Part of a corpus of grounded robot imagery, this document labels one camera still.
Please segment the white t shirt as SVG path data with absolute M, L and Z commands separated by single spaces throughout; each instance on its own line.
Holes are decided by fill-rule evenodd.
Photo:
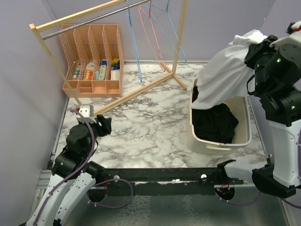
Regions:
M 247 97 L 247 81 L 254 70 L 247 67 L 244 59 L 251 44 L 259 44 L 266 35 L 251 30 L 236 35 L 229 46 L 218 52 L 203 68 L 197 79 L 198 97 L 192 109 L 207 110 L 235 97 Z

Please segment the black t shirt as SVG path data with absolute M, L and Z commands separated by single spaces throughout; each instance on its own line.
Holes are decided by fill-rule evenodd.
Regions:
M 239 121 L 224 103 L 207 110 L 192 109 L 192 125 L 197 138 L 231 144 Z

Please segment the blue hanger with white shirt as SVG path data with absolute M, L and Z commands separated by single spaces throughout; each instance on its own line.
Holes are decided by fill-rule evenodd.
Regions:
M 135 60 L 136 60 L 136 66 L 137 66 L 137 71 L 138 71 L 138 78 L 139 78 L 139 81 L 142 82 L 142 72 L 141 72 L 141 66 L 140 66 L 139 52 L 137 49 L 135 34 L 134 34 L 133 26 L 132 26 L 132 20 L 131 20 L 131 14 L 130 14 L 130 4 L 129 4 L 128 0 L 126 0 L 126 3 L 127 3 L 126 17 L 127 17 L 128 27 L 130 30 L 132 45 L 133 45 L 134 52 L 135 52 Z

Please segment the pink clothes hanger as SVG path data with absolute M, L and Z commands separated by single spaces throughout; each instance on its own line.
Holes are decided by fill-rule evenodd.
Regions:
M 157 38 L 155 26 L 152 19 L 152 1 L 149 0 L 142 6 L 138 6 L 138 14 L 143 28 L 147 43 L 150 47 L 154 60 L 160 66 L 162 72 L 165 72 L 164 60 L 161 55 L 160 45 Z

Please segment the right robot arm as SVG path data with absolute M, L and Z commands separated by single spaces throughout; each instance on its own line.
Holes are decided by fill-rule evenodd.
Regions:
M 301 93 L 294 86 L 301 78 L 301 41 L 295 33 L 284 39 L 270 35 L 249 46 L 245 64 L 254 70 L 252 95 L 260 99 L 271 127 L 274 162 L 225 161 L 218 164 L 216 179 L 249 181 L 262 193 L 288 198 L 301 186 Z

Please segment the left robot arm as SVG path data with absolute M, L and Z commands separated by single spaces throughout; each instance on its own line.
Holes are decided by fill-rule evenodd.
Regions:
M 89 159 L 98 137 L 111 133 L 112 119 L 77 112 L 78 124 L 66 137 L 66 146 L 56 157 L 47 189 L 26 226 L 63 226 L 92 186 L 105 180 L 104 168 Z

